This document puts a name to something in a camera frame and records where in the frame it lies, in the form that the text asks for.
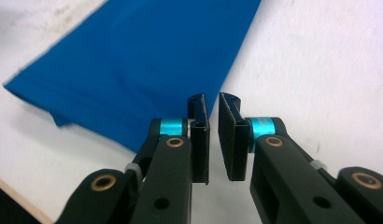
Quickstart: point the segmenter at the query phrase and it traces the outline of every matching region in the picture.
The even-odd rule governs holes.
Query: blue cloth
[[[208,111],[259,0],[110,0],[6,85],[49,111],[138,151],[154,118]]]

